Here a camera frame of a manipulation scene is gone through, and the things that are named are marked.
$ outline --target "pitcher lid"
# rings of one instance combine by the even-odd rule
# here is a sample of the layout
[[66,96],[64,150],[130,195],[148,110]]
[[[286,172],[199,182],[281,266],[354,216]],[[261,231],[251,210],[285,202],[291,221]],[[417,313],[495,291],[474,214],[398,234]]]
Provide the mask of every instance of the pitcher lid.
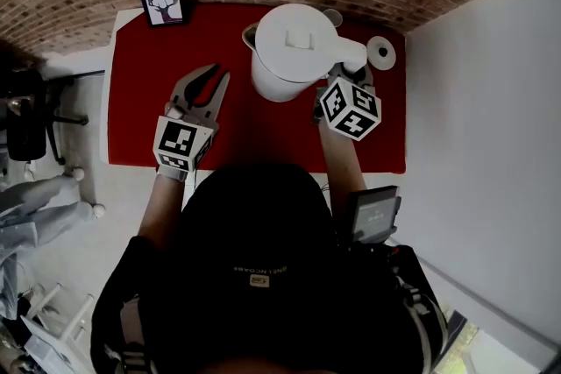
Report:
[[279,78],[297,82],[319,80],[335,64],[330,51],[337,31],[321,12],[308,5],[286,4],[270,10],[259,22],[255,48],[261,62]]

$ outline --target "white cube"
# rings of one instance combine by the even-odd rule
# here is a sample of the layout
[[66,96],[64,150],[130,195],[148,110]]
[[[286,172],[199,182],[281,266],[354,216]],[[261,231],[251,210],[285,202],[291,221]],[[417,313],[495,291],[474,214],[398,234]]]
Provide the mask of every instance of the white cube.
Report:
[[329,127],[362,140],[382,121],[381,100],[351,82],[337,77],[320,99]]
[[160,116],[153,152],[159,164],[193,172],[212,144],[214,131],[169,117]]

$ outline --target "deer picture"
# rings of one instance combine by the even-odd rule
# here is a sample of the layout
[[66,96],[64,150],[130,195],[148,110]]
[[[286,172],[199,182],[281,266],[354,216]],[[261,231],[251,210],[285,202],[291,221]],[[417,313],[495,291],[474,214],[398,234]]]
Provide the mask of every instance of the deer picture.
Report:
[[169,15],[169,12],[168,12],[169,7],[178,4],[178,3],[179,3],[179,0],[172,0],[172,3],[170,3],[170,4],[168,4],[168,3],[167,3],[167,0],[166,0],[166,6],[163,7],[163,8],[160,6],[160,4],[154,5],[154,0],[147,0],[147,1],[148,1],[148,5],[149,5],[149,6],[154,7],[155,10],[156,10],[159,14],[161,14],[161,19],[164,21],[164,24],[165,24],[165,23],[170,23],[170,22],[181,21],[181,18],[172,18],[172,17]]

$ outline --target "person's leg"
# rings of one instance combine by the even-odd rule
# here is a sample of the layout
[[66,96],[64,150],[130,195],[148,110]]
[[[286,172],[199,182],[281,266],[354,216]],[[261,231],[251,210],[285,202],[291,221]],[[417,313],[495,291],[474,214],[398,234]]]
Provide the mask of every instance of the person's leg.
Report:
[[48,180],[23,182],[12,186],[0,194],[2,211],[17,207],[10,215],[29,215],[44,207],[62,190],[72,189],[83,178],[82,169],[74,169],[72,174],[62,174]]
[[92,206],[84,201],[68,206],[47,208],[30,215],[37,229],[38,246],[49,243],[77,224],[96,219]]

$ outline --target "picture frame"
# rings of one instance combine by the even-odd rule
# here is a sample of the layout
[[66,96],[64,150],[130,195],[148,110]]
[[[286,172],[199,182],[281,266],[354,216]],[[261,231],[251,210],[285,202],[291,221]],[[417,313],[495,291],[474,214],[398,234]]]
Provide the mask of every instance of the picture frame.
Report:
[[188,24],[190,0],[141,0],[148,26],[160,28]]

